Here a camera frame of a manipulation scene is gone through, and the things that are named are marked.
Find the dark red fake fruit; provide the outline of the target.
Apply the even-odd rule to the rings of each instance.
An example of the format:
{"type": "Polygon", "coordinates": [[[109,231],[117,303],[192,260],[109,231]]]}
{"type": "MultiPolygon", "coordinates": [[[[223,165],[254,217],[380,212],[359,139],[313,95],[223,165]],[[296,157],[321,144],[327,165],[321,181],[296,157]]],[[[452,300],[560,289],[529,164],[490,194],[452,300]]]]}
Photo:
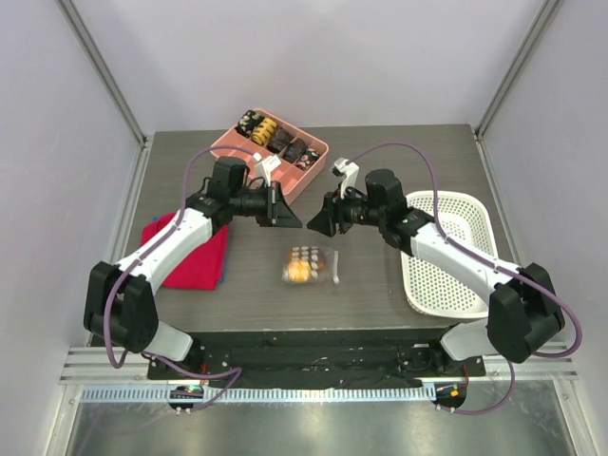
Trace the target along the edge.
{"type": "Polygon", "coordinates": [[[309,255],[311,269],[315,272],[323,271],[327,264],[327,259],[322,250],[312,249],[309,255]]]}

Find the clear zip top bag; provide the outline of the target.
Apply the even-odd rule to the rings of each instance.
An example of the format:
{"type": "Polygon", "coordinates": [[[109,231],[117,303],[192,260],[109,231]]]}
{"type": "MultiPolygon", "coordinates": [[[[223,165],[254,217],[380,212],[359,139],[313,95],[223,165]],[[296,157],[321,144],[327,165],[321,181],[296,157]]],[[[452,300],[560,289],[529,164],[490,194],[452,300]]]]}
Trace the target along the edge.
{"type": "Polygon", "coordinates": [[[330,280],[340,283],[339,252],[333,248],[301,245],[293,247],[282,267],[282,280],[288,284],[312,284],[330,280]]]}

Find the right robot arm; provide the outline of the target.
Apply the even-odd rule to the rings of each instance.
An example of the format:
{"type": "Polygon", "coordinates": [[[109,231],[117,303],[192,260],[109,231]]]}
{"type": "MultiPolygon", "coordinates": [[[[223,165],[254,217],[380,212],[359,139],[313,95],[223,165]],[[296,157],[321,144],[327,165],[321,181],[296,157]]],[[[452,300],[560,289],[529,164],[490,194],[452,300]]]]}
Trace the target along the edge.
{"type": "Polygon", "coordinates": [[[465,359],[482,354],[521,364],[564,328],[543,267],[523,268],[458,244],[436,217],[408,204],[401,182],[388,169],[369,172],[365,186],[359,191],[342,185],[326,193],[308,229],[331,238],[353,225],[372,226],[389,246],[454,277],[488,307],[486,318],[457,324],[442,335],[428,353],[434,371],[452,374],[465,359]]]}

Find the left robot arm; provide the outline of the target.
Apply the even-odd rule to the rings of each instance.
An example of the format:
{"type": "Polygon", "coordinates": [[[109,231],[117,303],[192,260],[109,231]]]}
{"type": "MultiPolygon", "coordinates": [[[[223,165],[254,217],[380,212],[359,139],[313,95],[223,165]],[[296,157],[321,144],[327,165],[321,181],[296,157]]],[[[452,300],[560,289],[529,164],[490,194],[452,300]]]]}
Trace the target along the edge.
{"type": "Polygon", "coordinates": [[[180,378],[201,370],[194,338],[160,321],[155,294],[167,277],[197,248],[236,217],[252,217],[261,227],[299,228],[276,181],[251,188],[249,168],[235,157],[222,157],[206,186],[186,198],[175,216],[144,246],[116,264],[101,261],[90,272],[84,326],[110,346],[169,359],[180,378]]]}

